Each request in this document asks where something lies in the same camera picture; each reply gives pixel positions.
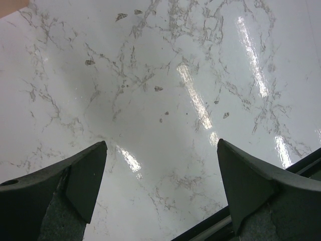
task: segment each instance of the dark gray object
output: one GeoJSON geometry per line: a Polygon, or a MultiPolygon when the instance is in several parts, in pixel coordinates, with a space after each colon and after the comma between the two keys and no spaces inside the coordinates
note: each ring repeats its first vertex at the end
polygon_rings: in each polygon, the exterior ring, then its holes
{"type": "Polygon", "coordinates": [[[234,232],[242,240],[321,240],[321,182],[222,139],[218,158],[234,232]]]}
{"type": "Polygon", "coordinates": [[[0,184],[1,240],[83,239],[107,157],[105,142],[0,184]]]}

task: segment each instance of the beige object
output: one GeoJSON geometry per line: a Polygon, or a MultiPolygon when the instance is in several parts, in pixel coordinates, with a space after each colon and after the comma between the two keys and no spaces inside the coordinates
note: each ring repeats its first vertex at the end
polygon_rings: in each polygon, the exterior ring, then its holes
{"type": "Polygon", "coordinates": [[[0,0],[0,18],[28,6],[29,0],[0,0]]]}

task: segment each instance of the white marble surface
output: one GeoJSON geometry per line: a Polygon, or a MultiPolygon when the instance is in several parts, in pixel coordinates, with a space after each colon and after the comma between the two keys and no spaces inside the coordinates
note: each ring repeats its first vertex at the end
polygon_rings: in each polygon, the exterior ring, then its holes
{"type": "Polygon", "coordinates": [[[227,204],[218,138],[320,146],[318,4],[33,0],[0,19],[0,182],[106,140],[85,240],[171,240],[227,204]]]}

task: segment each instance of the dark chip mark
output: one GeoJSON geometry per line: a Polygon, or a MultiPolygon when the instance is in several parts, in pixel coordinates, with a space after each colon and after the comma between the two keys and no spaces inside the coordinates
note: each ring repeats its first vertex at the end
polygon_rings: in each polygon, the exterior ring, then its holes
{"type": "Polygon", "coordinates": [[[157,92],[157,91],[161,91],[161,90],[163,90],[163,88],[162,88],[162,87],[155,86],[155,91],[156,91],[156,92],[157,92]]]}
{"type": "Polygon", "coordinates": [[[226,113],[224,114],[224,116],[223,116],[223,119],[229,117],[229,115],[230,115],[230,113],[229,113],[229,112],[226,112],[226,113]]]}
{"type": "Polygon", "coordinates": [[[121,20],[121,19],[124,19],[128,16],[128,14],[118,14],[117,15],[117,18],[116,18],[116,22],[121,20]]]}
{"type": "Polygon", "coordinates": [[[142,11],[141,11],[141,10],[138,10],[138,9],[135,9],[135,10],[134,10],[134,14],[135,14],[135,15],[142,14],[142,11]]]}
{"type": "Polygon", "coordinates": [[[93,60],[86,60],[85,61],[85,65],[93,65],[93,64],[95,64],[95,61],[93,61],[93,60]]]}

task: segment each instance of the marble pattern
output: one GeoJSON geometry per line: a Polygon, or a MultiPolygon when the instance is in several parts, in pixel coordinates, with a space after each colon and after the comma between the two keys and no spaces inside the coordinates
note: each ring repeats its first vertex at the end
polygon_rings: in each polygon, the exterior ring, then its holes
{"type": "Polygon", "coordinates": [[[283,168],[319,148],[318,4],[32,0],[0,19],[0,182],[106,140],[84,240],[178,236],[227,205],[219,138],[283,168]]]}

